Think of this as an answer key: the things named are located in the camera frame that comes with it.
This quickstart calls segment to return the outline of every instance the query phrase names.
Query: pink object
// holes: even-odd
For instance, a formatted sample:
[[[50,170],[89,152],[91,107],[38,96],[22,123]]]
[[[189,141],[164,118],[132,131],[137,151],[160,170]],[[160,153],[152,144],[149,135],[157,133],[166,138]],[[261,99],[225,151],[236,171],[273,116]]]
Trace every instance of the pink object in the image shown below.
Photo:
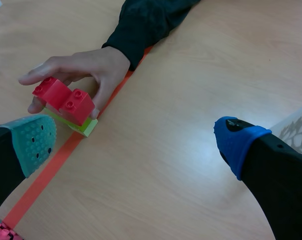
[[[48,77],[33,91],[44,106],[71,123],[82,126],[94,109],[88,93],[75,89],[73,92],[58,79]]]
[[[32,93],[43,105],[50,104],[55,110],[59,111],[59,108],[72,91],[58,79],[48,77]]]
[[[0,224],[0,240],[10,240],[11,238],[12,240],[23,240],[14,231],[6,229],[5,225]]]
[[[93,109],[94,104],[89,94],[75,89],[59,111],[64,119],[81,126]]]

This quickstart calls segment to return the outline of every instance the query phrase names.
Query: lego stud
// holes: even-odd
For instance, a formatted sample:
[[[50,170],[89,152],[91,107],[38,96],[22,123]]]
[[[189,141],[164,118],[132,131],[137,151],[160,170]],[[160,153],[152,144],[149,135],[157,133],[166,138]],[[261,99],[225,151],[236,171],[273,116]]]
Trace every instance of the lego stud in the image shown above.
[[[51,79],[52,79],[51,77],[48,77],[48,78],[44,79],[43,82],[48,83],[51,81]]]
[[[10,233],[10,231],[8,229],[2,229],[2,231],[1,231],[2,236],[7,236],[9,233]]]
[[[41,86],[37,86],[35,87],[35,92],[38,94],[39,92],[41,92],[43,90],[43,88]]]
[[[72,101],[68,101],[68,102],[65,104],[65,106],[66,106],[68,109],[71,109],[71,108],[74,107],[74,104],[73,104]]]
[[[81,91],[75,91],[74,92],[74,96],[76,97],[76,98],[81,98],[82,97],[82,93],[81,93]]]

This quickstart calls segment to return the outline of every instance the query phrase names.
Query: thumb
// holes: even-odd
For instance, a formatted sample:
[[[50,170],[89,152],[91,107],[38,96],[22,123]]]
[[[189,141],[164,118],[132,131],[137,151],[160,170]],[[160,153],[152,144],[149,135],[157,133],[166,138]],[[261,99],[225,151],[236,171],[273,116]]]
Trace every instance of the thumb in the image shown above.
[[[90,117],[96,119],[100,111],[104,108],[110,96],[112,95],[114,89],[107,84],[104,84],[104,81],[101,82],[100,87],[92,99],[95,109],[92,111]]]

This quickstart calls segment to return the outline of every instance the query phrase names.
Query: green lego brick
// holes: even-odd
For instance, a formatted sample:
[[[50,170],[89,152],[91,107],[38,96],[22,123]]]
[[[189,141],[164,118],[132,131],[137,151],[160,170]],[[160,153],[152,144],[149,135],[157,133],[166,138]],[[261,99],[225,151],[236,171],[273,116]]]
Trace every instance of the green lego brick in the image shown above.
[[[94,127],[97,125],[97,119],[92,120],[91,118],[87,118],[82,126],[75,125],[68,120],[65,120],[61,116],[56,115],[55,113],[51,112],[49,109],[44,108],[44,111],[51,117],[59,120],[62,123],[67,124],[72,130],[88,137],[90,133],[93,131]]]
[[[88,137],[88,136],[90,135],[90,133],[93,131],[93,129],[94,129],[94,127],[95,127],[96,125],[97,125],[97,119],[91,120],[90,123],[89,123],[89,125],[88,125],[88,126],[86,127],[86,129],[84,129],[84,130],[80,130],[80,129],[78,129],[78,128],[76,128],[76,127],[72,127],[72,126],[70,126],[70,125],[69,125],[69,127],[70,127],[71,129],[73,129],[74,131],[76,131],[76,132],[78,132],[78,133],[80,133],[80,134],[82,134],[82,135]]]

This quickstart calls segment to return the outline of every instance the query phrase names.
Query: blue rubber cap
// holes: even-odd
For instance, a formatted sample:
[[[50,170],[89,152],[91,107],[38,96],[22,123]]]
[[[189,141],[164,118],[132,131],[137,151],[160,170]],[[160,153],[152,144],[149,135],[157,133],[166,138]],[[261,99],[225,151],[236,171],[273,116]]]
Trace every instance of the blue rubber cap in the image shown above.
[[[271,134],[272,131],[261,126],[251,126],[233,132],[228,130],[226,126],[227,119],[237,118],[224,116],[215,122],[214,133],[216,143],[218,149],[229,163],[232,172],[238,180],[241,180],[243,163],[252,143],[266,134]]]
[[[23,174],[29,177],[49,157],[56,139],[54,120],[44,114],[1,124],[12,133],[12,144]]]

